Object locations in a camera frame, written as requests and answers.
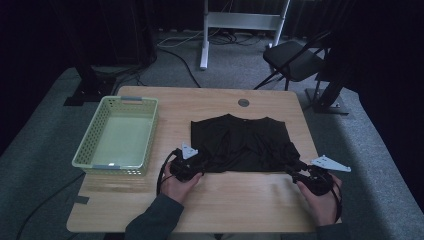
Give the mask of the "black t-shirt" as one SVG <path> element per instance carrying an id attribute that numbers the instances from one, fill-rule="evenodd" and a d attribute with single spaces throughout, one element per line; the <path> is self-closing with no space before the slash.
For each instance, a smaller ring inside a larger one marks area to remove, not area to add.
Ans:
<path id="1" fill-rule="evenodd" d="M 210 173 L 279 172 L 291 168 L 300 154 L 286 125 L 269 117 L 242 119 L 230 114 L 191 122 L 191 146 L 209 159 Z"/>

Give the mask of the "black stand with flat base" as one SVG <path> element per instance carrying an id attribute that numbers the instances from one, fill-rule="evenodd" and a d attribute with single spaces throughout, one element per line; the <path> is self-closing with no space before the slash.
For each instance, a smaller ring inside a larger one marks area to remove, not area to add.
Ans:
<path id="1" fill-rule="evenodd" d="M 99 102 L 112 93 L 116 78 L 110 74 L 97 75 L 89 64 L 77 64 L 81 81 L 73 95 L 67 97 L 64 106 L 82 106 L 85 102 Z"/>

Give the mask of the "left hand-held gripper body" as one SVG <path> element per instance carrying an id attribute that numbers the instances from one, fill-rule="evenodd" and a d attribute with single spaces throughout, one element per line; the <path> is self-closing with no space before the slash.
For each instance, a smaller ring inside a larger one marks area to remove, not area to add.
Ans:
<path id="1" fill-rule="evenodd" d="M 201 167 L 205 167 L 200 163 L 202 159 L 203 156 L 199 150 L 182 143 L 175 152 L 175 158 L 171 161 L 170 173 L 179 181 L 187 182 L 200 173 Z"/>

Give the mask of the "person's left hand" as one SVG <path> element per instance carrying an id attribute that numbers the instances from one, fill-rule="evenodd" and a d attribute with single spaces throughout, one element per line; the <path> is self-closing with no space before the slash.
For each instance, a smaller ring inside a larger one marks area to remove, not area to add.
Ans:
<path id="1" fill-rule="evenodd" d="M 187 182 L 179 181 L 170 173 L 170 163 L 167 163 L 164 170 L 164 177 L 161 180 L 160 192 L 174 201 L 183 204 L 190 191 L 198 184 L 202 174 L 197 173 Z"/>

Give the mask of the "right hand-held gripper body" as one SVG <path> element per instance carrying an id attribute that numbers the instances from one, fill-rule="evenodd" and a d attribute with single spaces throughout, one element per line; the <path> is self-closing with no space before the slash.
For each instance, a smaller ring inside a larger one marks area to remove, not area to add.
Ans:
<path id="1" fill-rule="evenodd" d="M 314 195 L 322 196 L 333 190 L 334 181 L 329 174 L 329 170 L 350 172 L 351 168 L 345 166 L 326 155 L 322 155 L 311 161 L 306 171 L 308 175 L 301 174 L 292 177 L 293 182 L 302 182 Z"/>

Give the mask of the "light green plastic basket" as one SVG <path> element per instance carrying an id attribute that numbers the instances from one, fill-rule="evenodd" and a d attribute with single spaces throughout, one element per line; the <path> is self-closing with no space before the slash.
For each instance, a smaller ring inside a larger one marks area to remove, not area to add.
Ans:
<path id="1" fill-rule="evenodd" d="M 105 96 L 73 157 L 87 174 L 144 176 L 158 121 L 156 98 Z"/>

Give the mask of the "white metal stand frame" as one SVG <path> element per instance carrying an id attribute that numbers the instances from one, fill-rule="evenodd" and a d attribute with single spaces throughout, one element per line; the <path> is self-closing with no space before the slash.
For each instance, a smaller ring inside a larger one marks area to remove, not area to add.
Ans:
<path id="1" fill-rule="evenodd" d="M 291 0 L 285 0 L 279 15 L 210 12 L 209 0 L 203 0 L 203 2 L 203 42 L 200 58 L 200 69 L 206 70 L 208 68 L 209 58 L 210 28 L 273 31 L 274 40 L 269 44 L 269 46 L 276 46 L 280 41 Z"/>

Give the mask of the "black folding chair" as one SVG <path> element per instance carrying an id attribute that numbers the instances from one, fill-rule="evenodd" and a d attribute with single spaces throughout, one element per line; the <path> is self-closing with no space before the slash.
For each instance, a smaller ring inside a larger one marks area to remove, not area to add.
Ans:
<path id="1" fill-rule="evenodd" d="M 296 41 L 287 41 L 267 49 L 263 59 L 272 67 L 273 72 L 254 87 L 255 90 L 269 84 L 280 74 L 278 81 L 285 80 L 287 91 L 291 82 L 301 82 L 319 73 L 326 65 L 326 55 L 332 45 L 332 32 L 323 31 L 305 45 Z"/>

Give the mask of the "person's right hand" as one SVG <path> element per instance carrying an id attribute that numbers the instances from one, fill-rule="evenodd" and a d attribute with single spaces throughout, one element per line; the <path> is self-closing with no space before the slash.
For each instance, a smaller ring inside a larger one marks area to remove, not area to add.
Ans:
<path id="1" fill-rule="evenodd" d="M 317 226 L 326 226 L 337 222 L 336 217 L 342 199 L 340 193 L 342 181 L 333 174 L 331 177 L 334 181 L 333 190 L 322 196 L 314 195 L 302 182 L 296 183 L 309 205 L 310 214 Z"/>

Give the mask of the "black stand with metal plate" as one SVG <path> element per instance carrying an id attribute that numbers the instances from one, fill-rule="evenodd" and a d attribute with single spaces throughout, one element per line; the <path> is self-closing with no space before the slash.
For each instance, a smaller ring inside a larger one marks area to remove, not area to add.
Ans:
<path id="1" fill-rule="evenodd" d="M 315 78 L 316 86 L 305 90 L 309 101 L 307 108 L 320 114 L 348 115 L 340 92 L 348 80 L 349 71 L 346 66 L 321 70 Z"/>

